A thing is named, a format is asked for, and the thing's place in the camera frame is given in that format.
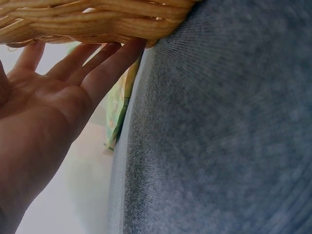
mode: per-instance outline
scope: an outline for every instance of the hand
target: hand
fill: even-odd
[[[14,233],[33,199],[61,165],[71,143],[145,42],[82,44],[46,75],[35,73],[44,43],[27,46],[6,76],[0,63],[0,213]]]

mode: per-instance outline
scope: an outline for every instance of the wicker basket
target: wicker basket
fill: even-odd
[[[125,43],[168,36],[199,0],[0,0],[0,44]]]

